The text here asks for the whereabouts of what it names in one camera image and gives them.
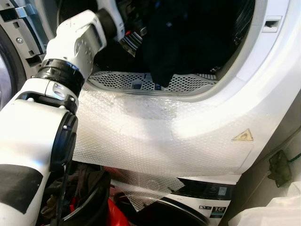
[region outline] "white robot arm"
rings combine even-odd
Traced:
[[[115,1],[104,2],[109,7],[60,24],[39,72],[0,112],[0,225],[34,226],[50,172],[68,174],[82,85],[106,39],[124,34]],[[52,225],[62,223],[60,215],[58,207]]]

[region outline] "red fabric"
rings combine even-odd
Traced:
[[[108,226],[130,226],[127,218],[118,207],[109,199]]]

